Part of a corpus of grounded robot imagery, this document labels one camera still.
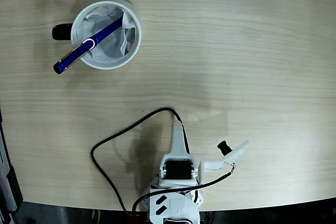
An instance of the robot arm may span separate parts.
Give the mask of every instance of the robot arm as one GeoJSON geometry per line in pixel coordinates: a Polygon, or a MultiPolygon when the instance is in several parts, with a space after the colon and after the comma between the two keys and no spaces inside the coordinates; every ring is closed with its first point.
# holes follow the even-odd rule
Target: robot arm
{"type": "MultiPolygon", "coordinates": [[[[183,125],[180,121],[176,121],[172,126],[171,151],[163,156],[159,173],[143,194],[203,184],[206,173],[219,170],[226,164],[235,166],[235,160],[241,156],[248,144],[246,141],[231,150],[223,141],[218,148],[224,157],[203,160],[198,167],[194,156],[186,151],[183,125]]],[[[200,224],[198,208],[203,201],[201,191],[190,190],[155,195],[143,201],[143,204],[149,209],[150,220],[153,224],[162,224],[165,221],[200,224]]]]}

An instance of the mug handle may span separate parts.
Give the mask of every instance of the mug handle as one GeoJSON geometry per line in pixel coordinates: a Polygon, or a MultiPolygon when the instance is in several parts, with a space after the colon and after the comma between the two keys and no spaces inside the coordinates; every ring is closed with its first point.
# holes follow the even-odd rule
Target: mug handle
{"type": "Polygon", "coordinates": [[[71,40],[72,23],[59,24],[53,27],[51,35],[55,40],[71,40]]]}

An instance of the wire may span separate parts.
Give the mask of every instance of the wire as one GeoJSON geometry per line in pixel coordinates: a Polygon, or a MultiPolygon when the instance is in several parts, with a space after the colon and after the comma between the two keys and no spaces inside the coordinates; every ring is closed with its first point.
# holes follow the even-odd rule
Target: wire
{"type": "Polygon", "coordinates": [[[98,219],[96,224],[99,224],[99,222],[100,222],[100,210],[98,210],[98,219]]]}
{"type": "Polygon", "coordinates": [[[198,190],[195,191],[194,203],[197,203],[197,200],[198,200],[198,190]]]}
{"type": "Polygon", "coordinates": [[[208,220],[209,220],[209,212],[205,212],[204,213],[204,224],[208,224],[208,220]]]}
{"type": "Polygon", "coordinates": [[[213,211],[212,213],[213,213],[213,214],[212,214],[212,220],[211,220],[210,224],[213,224],[213,223],[214,223],[215,215],[216,215],[216,212],[215,212],[215,211],[213,211]]]}
{"type": "MultiPolygon", "coordinates": [[[[149,197],[152,197],[152,196],[155,196],[155,195],[160,195],[160,194],[166,194],[166,193],[176,193],[176,192],[182,192],[182,191],[189,191],[189,190],[198,190],[198,189],[201,189],[201,188],[205,188],[205,187],[208,187],[208,186],[211,186],[211,185],[214,185],[222,180],[224,180],[225,178],[227,178],[228,176],[230,176],[232,174],[232,172],[234,171],[235,169],[235,166],[233,166],[231,172],[227,173],[227,174],[224,174],[223,176],[219,177],[218,179],[212,181],[212,182],[209,182],[209,183],[206,183],[206,184],[203,184],[203,185],[197,185],[197,186],[191,186],[191,187],[183,187],[183,188],[175,188],[175,189],[163,189],[163,190],[160,190],[160,191],[155,191],[155,192],[152,192],[152,193],[148,193],[148,194],[145,194],[143,196],[141,196],[140,198],[138,198],[133,206],[132,206],[132,212],[129,212],[126,210],[126,207],[121,199],[121,196],[117,190],[117,188],[115,187],[114,183],[112,182],[112,180],[109,178],[109,176],[104,172],[104,170],[99,166],[96,158],[94,157],[95,155],[95,150],[101,146],[102,144],[112,140],[112,139],[115,139],[116,137],[118,136],[121,136],[122,134],[130,131],[131,129],[137,127],[139,124],[141,124],[142,122],[146,121],[148,118],[162,112],[162,111],[170,111],[171,113],[173,113],[175,115],[175,117],[177,118],[177,120],[179,120],[181,123],[182,123],[182,120],[180,118],[180,116],[178,115],[178,113],[171,109],[171,108],[160,108],[160,109],[157,109],[157,110],[154,110],[153,112],[149,113],[148,115],[144,116],[143,118],[141,118],[140,120],[138,120],[137,122],[133,123],[132,125],[128,126],[126,129],[100,141],[99,143],[97,143],[92,149],[91,149],[91,152],[90,152],[90,155],[91,155],[91,159],[92,159],[92,162],[93,164],[95,165],[95,167],[98,169],[98,171],[103,175],[103,177],[107,180],[107,182],[110,184],[110,186],[112,187],[112,189],[114,190],[114,193],[115,195],[117,196],[118,198],[118,201],[120,203],[120,206],[122,208],[122,210],[129,216],[136,216],[136,208],[138,206],[138,204],[143,201],[144,199],[147,199],[149,197]]],[[[188,146],[188,141],[187,141],[187,137],[186,137],[186,134],[185,134],[185,130],[184,130],[184,126],[182,125],[183,127],[183,136],[184,136],[184,144],[185,144],[185,148],[186,148],[186,151],[187,153],[190,153],[189,152],[189,146],[188,146]]]]}
{"type": "MultiPolygon", "coordinates": [[[[162,111],[170,111],[171,113],[174,114],[174,116],[177,118],[177,120],[179,120],[179,121],[182,123],[182,120],[181,120],[180,116],[178,115],[178,113],[177,113],[175,110],[173,110],[173,109],[171,109],[171,108],[160,108],[160,109],[154,110],[153,112],[151,112],[151,113],[149,113],[148,115],[144,116],[144,117],[141,118],[140,120],[138,120],[138,121],[136,121],[135,123],[133,123],[132,125],[128,126],[126,129],[124,129],[124,130],[122,130],[122,131],[120,131],[120,132],[118,132],[118,133],[116,133],[116,134],[114,134],[114,135],[108,137],[107,139],[104,139],[104,140],[100,141],[99,143],[97,143],[97,144],[91,149],[91,152],[90,152],[90,155],[91,155],[91,159],[92,159],[92,161],[93,161],[93,164],[95,165],[95,167],[98,169],[98,171],[103,175],[103,177],[107,180],[107,182],[110,184],[110,186],[111,186],[112,189],[114,190],[115,195],[116,195],[117,198],[118,198],[118,201],[119,201],[119,203],[120,203],[120,206],[121,206],[122,210],[123,210],[127,215],[130,215],[130,216],[131,216],[131,214],[126,210],[126,207],[125,207],[125,205],[124,205],[124,203],[123,203],[123,201],[122,201],[122,199],[121,199],[121,196],[120,196],[120,194],[119,194],[117,188],[115,187],[114,183],[113,183],[112,180],[109,178],[109,176],[104,172],[104,170],[100,167],[100,165],[98,164],[96,158],[94,157],[94,156],[95,156],[95,155],[94,155],[94,154],[95,154],[94,152],[95,152],[95,150],[96,150],[99,146],[101,146],[102,144],[104,144],[104,143],[106,143],[106,142],[108,142],[108,141],[110,141],[110,140],[112,140],[112,139],[114,139],[114,138],[116,138],[116,137],[118,137],[118,136],[121,136],[122,134],[124,134],[124,133],[130,131],[131,129],[133,129],[133,128],[135,128],[135,127],[137,127],[139,124],[141,124],[142,122],[146,121],[148,118],[150,118],[150,117],[152,117],[152,116],[154,116],[154,115],[156,115],[156,114],[158,114],[158,113],[160,113],[160,112],[162,112],[162,111]]],[[[188,146],[187,137],[186,137],[186,134],[185,134],[185,131],[184,131],[184,127],[183,127],[183,135],[184,135],[184,144],[185,144],[186,151],[187,151],[188,153],[190,153],[190,152],[189,152],[189,146],[188,146]]]]}

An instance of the wooden table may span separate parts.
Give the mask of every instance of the wooden table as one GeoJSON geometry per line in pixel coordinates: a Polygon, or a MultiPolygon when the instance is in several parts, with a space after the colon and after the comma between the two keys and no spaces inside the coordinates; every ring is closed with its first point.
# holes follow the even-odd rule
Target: wooden table
{"type": "MultiPolygon", "coordinates": [[[[55,74],[71,44],[52,27],[96,1],[0,0],[3,128],[25,201],[120,209],[89,151],[162,106],[179,112],[198,160],[221,157],[223,139],[250,141],[201,210],[336,197],[336,0],[128,0],[144,25],[134,59],[55,74]]],[[[162,113],[97,150],[128,209],[171,123],[162,113]]]]}

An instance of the black floor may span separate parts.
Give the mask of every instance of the black floor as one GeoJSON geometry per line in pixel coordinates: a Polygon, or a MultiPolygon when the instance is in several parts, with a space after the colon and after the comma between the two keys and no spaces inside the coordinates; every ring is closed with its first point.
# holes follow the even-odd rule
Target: black floor
{"type": "MultiPolygon", "coordinates": [[[[16,224],[113,224],[150,223],[143,213],[139,222],[121,211],[97,211],[23,202],[13,215],[16,224]]],[[[304,204],[234,210],[201,212],[204,224],[336,224],[336,198],[304,204]]]]}

